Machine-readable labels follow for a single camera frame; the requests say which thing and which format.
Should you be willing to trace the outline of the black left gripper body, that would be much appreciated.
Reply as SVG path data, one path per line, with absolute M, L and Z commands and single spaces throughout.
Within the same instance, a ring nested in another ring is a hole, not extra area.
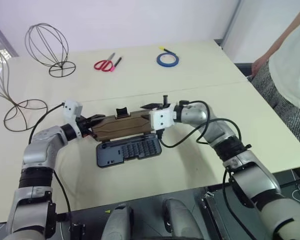
M 90 136 L 96 138 L 96 134 L 92 131 L 92 119 L 90 117 L 85 118 L 83 116 L 76 118 L 76 125 L 80 130 L 81 136 L 83 138 Z

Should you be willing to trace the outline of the bystander hand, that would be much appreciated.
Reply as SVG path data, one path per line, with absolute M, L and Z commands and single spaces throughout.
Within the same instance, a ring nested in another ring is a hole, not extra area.
M 259 69 L 267 62 L 268 60 L 268 56 L 267 55 L 263 55 L 261 57 L 259 57 L 252 65 L 251 65 L 251 75 L 254 77 Z

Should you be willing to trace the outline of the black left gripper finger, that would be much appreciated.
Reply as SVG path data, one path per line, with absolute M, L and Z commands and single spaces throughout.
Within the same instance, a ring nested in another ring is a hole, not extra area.
M 97 122 L 97 121 L 102 121 L 106 116 L 103 114 L 95 114 L 89 118 L 87 118 L 88 122 Z
M 89 120 L 89 128 L 94 128 L 96 125 L 100 124 L 104 120 L 103 117 L 95 117 Z

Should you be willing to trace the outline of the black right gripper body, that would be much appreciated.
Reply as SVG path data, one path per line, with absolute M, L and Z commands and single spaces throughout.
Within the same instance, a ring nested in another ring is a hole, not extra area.
M 168 103 L 168 95 L 163 95 L 163 103 L 159 104 L 159 109 L 160 110 L 163 110 L 163 109 L 173 110 L 174 108 L 175 108 L 174 103 Z

